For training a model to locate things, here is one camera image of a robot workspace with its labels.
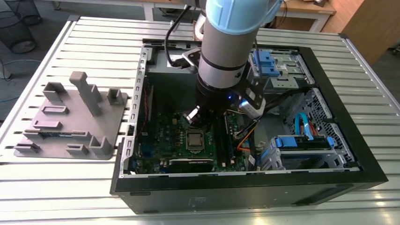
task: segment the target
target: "blue cable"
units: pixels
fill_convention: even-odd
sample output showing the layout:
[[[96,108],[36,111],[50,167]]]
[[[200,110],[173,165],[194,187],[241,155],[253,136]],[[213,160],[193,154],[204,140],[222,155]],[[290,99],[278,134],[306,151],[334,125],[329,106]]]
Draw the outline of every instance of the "blue cable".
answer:
[[[309,124],[308,124],[308,118],[306,118],[306,115],[305,113],[302,112],[298,112],[296,114],[296,118],[294,118],[294,135],[300,135],[300,117],[302,119],[302,125],[304,125],[304,131],[305,131],[305,135],[308,137],[308,139],[312,141],[313,140],[313,136],[312,136],[312,133],[310,133],[310,127],[309,127]]]
[[[18,96],[17,96],[17,97],[14,97],[14,98],[12,98],[12,99],[0,100],[0,103],[1,103],[1,102],[9,102],[9,101],[12,101],[12,100],[14,100],[14,99],[17,99],[17,98],[18,98]]]

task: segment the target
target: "motherboard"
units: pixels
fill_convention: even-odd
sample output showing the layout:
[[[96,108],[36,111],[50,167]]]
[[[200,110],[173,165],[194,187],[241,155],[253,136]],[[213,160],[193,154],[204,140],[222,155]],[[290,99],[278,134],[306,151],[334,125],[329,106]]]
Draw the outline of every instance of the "motherboard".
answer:
[[[244,171],[244,156],[233,152],[232,144],[238,117],[225,113],[225,126],[214,125],[205,131],[189,126],[182,113],[158,112],[148,133],[152,141],[138,143],[138,157],[130,159],[130,170],[138,174]]]

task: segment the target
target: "table leg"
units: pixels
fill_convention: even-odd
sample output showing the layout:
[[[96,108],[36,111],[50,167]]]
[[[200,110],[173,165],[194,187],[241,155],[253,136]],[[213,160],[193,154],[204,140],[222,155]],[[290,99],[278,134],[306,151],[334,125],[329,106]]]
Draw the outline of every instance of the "table leg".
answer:
[[[146,21],[154,21],[153,5],[150,5],[150,4],[142,4],[142,10],[144,10],[144,20],[146,20]]]
[[[61,7],[60,7],[61,2],[60,1],[50,1],[50,4],[52,4],[52,7],[53,7],[54,10],[60,10],[61,9]]]
[[[325,23],[329,19],[329,14],[318,14],[318,18],[314,20],[312,27],[309,29],[310,32],[320,32],[325,26]]]

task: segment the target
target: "floor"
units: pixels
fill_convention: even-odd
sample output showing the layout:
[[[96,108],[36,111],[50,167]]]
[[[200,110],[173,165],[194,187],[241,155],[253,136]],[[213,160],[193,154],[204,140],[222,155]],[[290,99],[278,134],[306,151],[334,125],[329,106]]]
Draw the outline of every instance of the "floor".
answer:
[[[26,54],[12,54],[6,47],[0,43],[0,58],[2,62],[21,59],[41,60],[69,15],[134,20],[144,19],[142,8],[140,7],[62,2],[61,10],[56,11],[53,10],[49,1],[36,0],[34,2],[42,17],[42,23],[30,27],[32,34],[37,41],[37,47]],[[0,1],[0,11],[6,10],[9,10],[8,6],[5,5],[4,1]],[[188,22],[189,19],[190,15],[186,15],[186,18],[184,18],[182,21]],[[169,21],[170,18],[164,17],[162,13],[158,10],[154,10],[154,20]],[[36,71],[37,65],[38,63],[36,62],[17,62],[6,66],[6,69],[13,73],[13,79],[10,82],[5,82],[2,79],[0,79],[0,124],[16,102],[14,100],[8,102],[1,101],[14,98],[21,94],[30,76]],[[385,83],[397,101],[400,101],[400,90],[397,88],[400,86],[400,79],[397,78],[397,76],[400,76],[400,56],[393,56],[390,51],[386,51],[372,68]]]

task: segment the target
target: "aluminum workbench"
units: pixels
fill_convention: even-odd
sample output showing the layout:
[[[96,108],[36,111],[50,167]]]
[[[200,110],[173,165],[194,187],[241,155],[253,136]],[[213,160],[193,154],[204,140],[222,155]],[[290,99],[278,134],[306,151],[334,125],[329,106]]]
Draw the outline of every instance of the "aluminum workbench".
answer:
[[[85,71],[98,90],[117,87],[132,97],[142,38],[164,39],[166,22],[81,17],[68,21],[0,128],[0,222],[68,224],[398,224],[400,106],[350,42],[336,34],[258,31],[257,41],[313,49],[389,181],[317,206],[136,216],[109,195],[114,157],[108,161],[13,156],[44,101],[46,82],[68,89],[70,72]],[[180,24],[170,39],[192,40]],[[126,123],[121,122],[120,132]]]

